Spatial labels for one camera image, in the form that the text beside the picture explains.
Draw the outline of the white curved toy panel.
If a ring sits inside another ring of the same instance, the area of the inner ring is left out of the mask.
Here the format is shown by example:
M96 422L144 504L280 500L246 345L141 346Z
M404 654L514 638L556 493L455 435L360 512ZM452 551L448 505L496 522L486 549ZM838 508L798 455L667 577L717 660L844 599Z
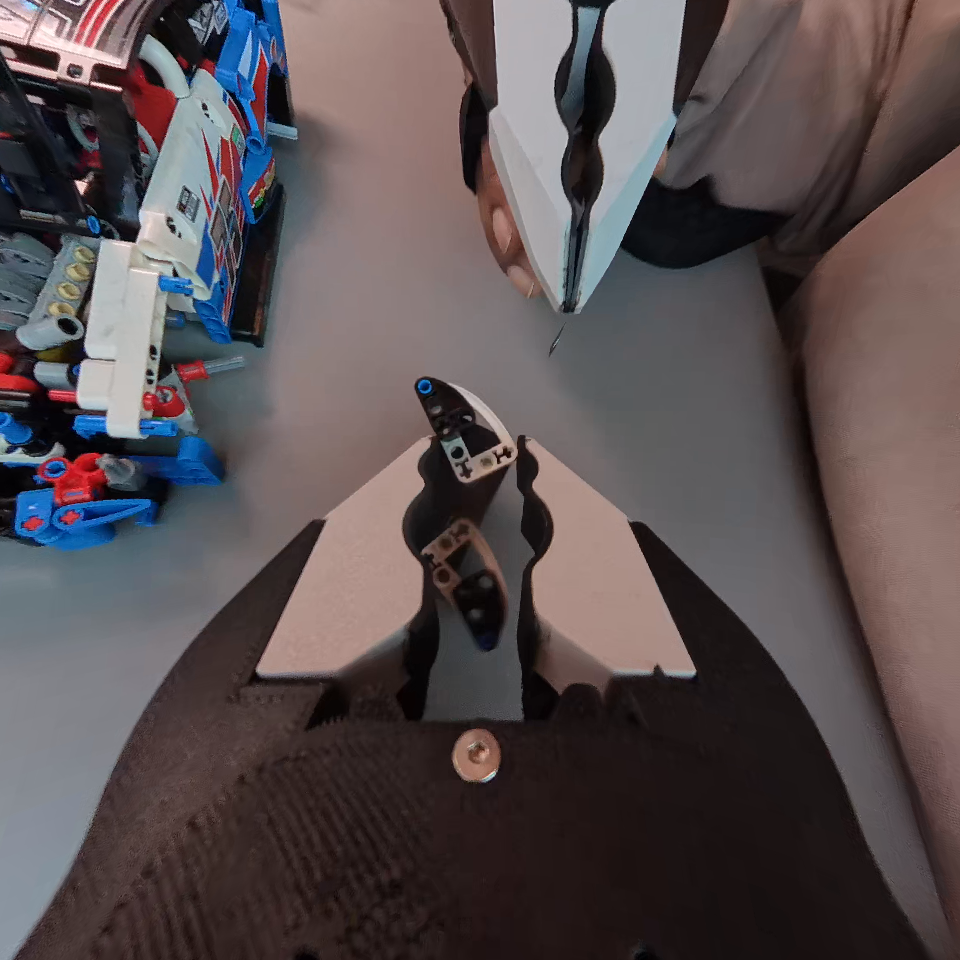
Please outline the white curved toy panel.
M482 525L518 446L477 395L434 376L414 393L433 438L420 463L422 494L408 532L429 580L455 610L476 647L494 651L509 613L509 591Z

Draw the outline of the grey desk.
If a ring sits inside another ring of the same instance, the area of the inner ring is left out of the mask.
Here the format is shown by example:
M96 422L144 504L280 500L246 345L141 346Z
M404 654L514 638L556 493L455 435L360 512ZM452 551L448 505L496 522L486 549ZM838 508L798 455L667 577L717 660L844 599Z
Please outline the grey desk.
M950 936L834 560L755 254L619 256L559 318L498 270L462 180L464 79L436 2L284 2L299 139L268 344L194 392L220 487L65 553L2 541L2 958L76 857L186 646L306 524L428 433L420 376L473 391L648 524L762 641L937 958Z

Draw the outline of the brick-built toy race car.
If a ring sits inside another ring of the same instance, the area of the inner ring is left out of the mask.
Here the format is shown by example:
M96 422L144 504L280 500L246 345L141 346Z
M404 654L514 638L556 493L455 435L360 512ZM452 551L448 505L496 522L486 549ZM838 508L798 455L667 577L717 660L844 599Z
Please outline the brick-built toy race car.
M276 1L1 3L1 535L80 551L219 486L168 333L263 347L297 140Z

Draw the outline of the beige printed sweatshirt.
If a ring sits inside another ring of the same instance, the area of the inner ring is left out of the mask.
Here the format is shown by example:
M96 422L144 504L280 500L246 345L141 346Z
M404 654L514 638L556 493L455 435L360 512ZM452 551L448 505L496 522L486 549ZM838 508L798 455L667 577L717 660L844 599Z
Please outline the beige printed sweatshirt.
M810 2L793 54L813 86L776 204L774 258L803 275L959 142L959 3Z

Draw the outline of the person's beige trouser leg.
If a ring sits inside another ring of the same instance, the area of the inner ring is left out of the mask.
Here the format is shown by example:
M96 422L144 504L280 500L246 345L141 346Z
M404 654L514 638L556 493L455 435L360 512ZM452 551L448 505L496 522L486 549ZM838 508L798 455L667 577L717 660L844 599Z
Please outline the person's beige trouser leg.
M834 246L780 317L958 958L959 150Z

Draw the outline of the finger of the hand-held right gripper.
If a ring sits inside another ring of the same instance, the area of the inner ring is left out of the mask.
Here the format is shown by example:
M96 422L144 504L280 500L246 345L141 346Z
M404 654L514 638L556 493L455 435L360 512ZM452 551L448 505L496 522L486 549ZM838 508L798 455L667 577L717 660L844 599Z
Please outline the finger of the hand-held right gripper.
M566 1L492 3L496 103L488 119L494 165L538 282L559 313L580 309L573 208L563 182L570 133L557 104L558 71L574 42Z
M687 3L573 2L570 313L610 267L676 126Z

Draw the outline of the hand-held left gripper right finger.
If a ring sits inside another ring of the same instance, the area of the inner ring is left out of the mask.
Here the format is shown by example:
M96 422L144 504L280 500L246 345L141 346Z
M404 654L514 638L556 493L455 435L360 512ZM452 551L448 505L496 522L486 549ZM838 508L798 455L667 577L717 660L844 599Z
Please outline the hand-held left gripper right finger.
M572 688L605 700L624 681L691 681L697 668L629 517L534 438L518 441L521 582L517 653L527 721Z

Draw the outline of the person's right hand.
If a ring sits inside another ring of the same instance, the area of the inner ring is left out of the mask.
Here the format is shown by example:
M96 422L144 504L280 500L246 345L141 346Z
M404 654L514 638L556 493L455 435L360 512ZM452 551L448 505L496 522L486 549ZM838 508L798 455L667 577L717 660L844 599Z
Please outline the person's right hand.
M496 97L486 90L484 80L494 72L492 3L441 1L439 7L462 67L458 121L462 180L476 200L498 269L523 298L537 299L544 288L524 247L490 143L489 117Z

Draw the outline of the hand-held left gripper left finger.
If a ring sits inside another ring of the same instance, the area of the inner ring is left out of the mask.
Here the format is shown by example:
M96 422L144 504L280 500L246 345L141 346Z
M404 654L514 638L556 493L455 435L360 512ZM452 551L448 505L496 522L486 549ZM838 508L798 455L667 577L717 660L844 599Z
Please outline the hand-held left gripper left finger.
M377 688L408 719L424 717L439 623L404 522L425 491L421 462L432 445L415 441L324 518L258 681L328 682L343 697Z

